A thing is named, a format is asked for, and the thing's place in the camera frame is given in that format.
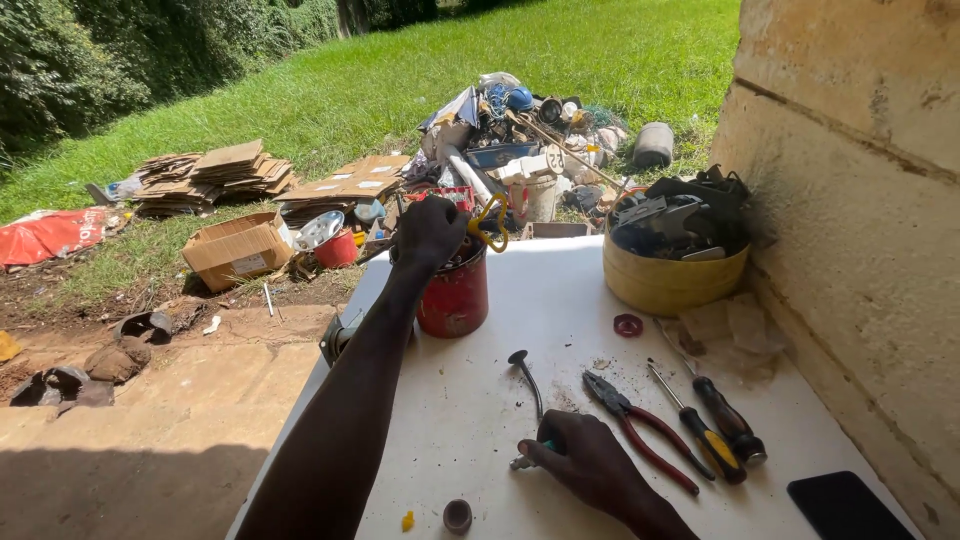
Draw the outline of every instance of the blue hard hat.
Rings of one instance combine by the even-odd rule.
[[[517,86],[507,95],[507,107],[516,110],[530,110],[534,107],[534,96],[530,90]]]

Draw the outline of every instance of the smartphone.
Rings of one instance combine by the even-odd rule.
[[[786,492],[824,540],[916,540],[850,471],[794,480]]]

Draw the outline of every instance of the red pliers handle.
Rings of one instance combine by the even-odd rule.
[[[630,417],[632,416],[647,426],[650,426],[654,430],[659,431],[683,456],[696,461],[696,458],[693,457],[693,452],[690,451],[690,447],[686,446],[684,440],[680,438],[680,436],[669,426],[664,424],[660,418],[657,418],[652,413],[643,410],[640,407],[632,405],[624,407],[623,412],[617,415],[624,434],[626,434],[627,438],[630,439],[630,442],[633,443],[634,448],[640,452],[640,455],[642,455],[643,458],[649,461],[654,467],[657,467],[665,475],[677,482],[690,495],[696,497],[700,493],[700,488],[697,487],[697,484],[693,483],[693,480],[689,479],[684,473],[680,472],[679,469],[667,463],[666,460],[657,455],[653,450],[650,449],[649,446],[647,446],[645,442],[643,442],[643,439],[640,438],[640,435],[636,433],[633,424],[630,423]]]

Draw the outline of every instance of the red bucket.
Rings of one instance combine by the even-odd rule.
[[[313,256],[317,258],[317,262],[323,268],[350,266],[357,258],[357,246],[353,242],[353,232],[344,227],[336,236],[314,248]]]
[[[487,320],[487,244],[468,238],[467,261],[441,269],[423,291],[417,322],[428,335],[463,337]]]

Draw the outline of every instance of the black screwdriver handle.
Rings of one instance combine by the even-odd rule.
[[[730,447],[720,435],[704,424],[697,410],[690,406],[680,409],[680,421],[697,441],[700,453],[707,459],[710,467],[730,485],[737,485],[747,479],[747,470],[736,460]]]
[[[716,389],[712,380],[706,377],[695,378],[693,390],[707,406],[717,428],[730,441],[733,453],[741,461],[747,465],[758,465],[766,461],[767,451],[763,441],[754,435],[743,416],[727,403],[727,399]]]

